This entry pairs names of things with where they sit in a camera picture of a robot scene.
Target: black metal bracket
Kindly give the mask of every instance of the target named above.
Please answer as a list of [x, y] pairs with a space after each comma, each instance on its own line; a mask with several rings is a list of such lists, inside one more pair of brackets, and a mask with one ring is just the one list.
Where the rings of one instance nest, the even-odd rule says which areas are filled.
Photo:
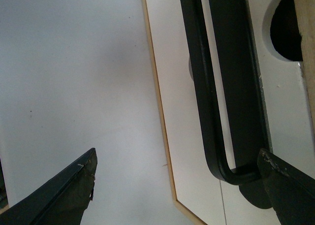
[[3, 225], [79, 225], [93, 198], [95, 148], [0, 215]]
[[181, 0], [208, 167], [239, 185], [246, 199], [270, 208], [256, 164], [269, 149], [246, 0], [209, 0], [231, 130], [235, 169], [226, 159], [218, 97], [201, 0]]
[[315, 224], [315, 180], [265, 149], [258, 167], [282, 225]]

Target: white wall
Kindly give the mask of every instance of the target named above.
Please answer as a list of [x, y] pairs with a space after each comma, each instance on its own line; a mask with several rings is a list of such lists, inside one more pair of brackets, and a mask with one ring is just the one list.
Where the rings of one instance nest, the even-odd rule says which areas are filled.
[[191, 224], [171, 201], [141, 0], [0, 0], [9, 204], [91, 147], [83, 225]]

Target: circular hole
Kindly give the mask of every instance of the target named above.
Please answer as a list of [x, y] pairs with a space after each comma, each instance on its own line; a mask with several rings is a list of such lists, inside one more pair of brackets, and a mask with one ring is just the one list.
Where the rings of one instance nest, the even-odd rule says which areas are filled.
[[270, 38], [280, 55], [291, 61], [303, 60], [294, 0], [280, 1], [271, 20]]

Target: wooden edge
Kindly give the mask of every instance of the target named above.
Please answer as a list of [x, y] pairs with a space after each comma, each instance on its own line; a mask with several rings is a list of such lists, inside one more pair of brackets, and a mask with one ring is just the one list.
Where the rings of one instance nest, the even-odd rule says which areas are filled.
[[7, 211], [9, 209], [9, 205], [6, 205], [5, 207], [3, 207], [2, 209], [0, 209], [0, 214], [3, 214], [5, 211]]
[[144, 13], [144, 21], [145, 21], [145, 26], [146, 26], [146, 31], [147, 31], [147, 39], [148, 39], [148, 45], [149, 45], [149, 51], [150, 51], [150, 57], [151, 57], [152, 72], [153, 72], [153, 78], [154, 78], [156, 95], [157, 95], [157, 104], [158, 104], [158, 110], [159, 110], [159, 117], [161, 121], [161, 128], [162, 128], [163, 141], [164, 141], [164, 146], [165, 146], [168, 175], [169, 175], [169, 180], [170, 180], [170, 185], [171, 185], [173, 202], [174, 202], [175, 207], [179, 211], [181, 211], [186, 217], [188, 217], [195, 225], [206, 225], [206, 223], [204, 223], [200, 218], [198, 218], [191, 210], [189, 210], [187, 207], [185, 207], [181, 202], [177, 200], [172, 161], [171, 161], [169, 145], [168, 145], [168, 140], [167, 140], [163, 105], [162, 105], [161, 93], [160, 93], [159, 82], [158, 82], [157, 64], [156, 64], [156, 59], [155, 59], [155, 54], [154, 54], [149, 13], [148, 13], [146, 0], [142, 0], [142, 6], [143, 6], [143, 13]]
[[299, 31], [302, 36], [303, 75], [315, 130], [315, 0], [294, 0]]

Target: white surface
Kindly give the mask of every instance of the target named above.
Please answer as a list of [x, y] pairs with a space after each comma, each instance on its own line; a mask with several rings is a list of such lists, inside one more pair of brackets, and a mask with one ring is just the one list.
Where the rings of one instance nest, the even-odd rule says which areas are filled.
[[96, 147], [85, 225], [191, 224], [171, 199], [141, 0], [0, 0], [9, 204]]
[[207, 224], [224, 225], [220, 182], [204, 157], [180, 0], [147, 0], [178, 200]]
[[[313, 133], [300, 68], [297, 62], [289, 62], [272, 48], [266, 48], [268, 39], [263, 38], [263, 33], [266, 32], [264, 23], [272, 16], [272, 7], [276, 8], [276, 5], [269, 5], [271, 1], [250, 0], [250, 9], [273, 152], [314, 177]], [[194, 87], [188, 72], [189, 54], [179, 0], [147, 2], [178, 200], [206, 223], [222, 224], [223, 211], [219, 201], [221, 194], [216, 179], [209, 176], [210, 171], [204, 159]], [[207, 8], [208, 0], [202, 2], [219, 90], [226, 151], [229, 164], [233, 167], [228, 121], [224, 115], [225, 103], [220, 98], [223, 90], [210, 10]], [[238, 187], [224, 182], [221, 186], [228, 225], [280, 224], [273, 209], [258, 209], [244, 199]]]

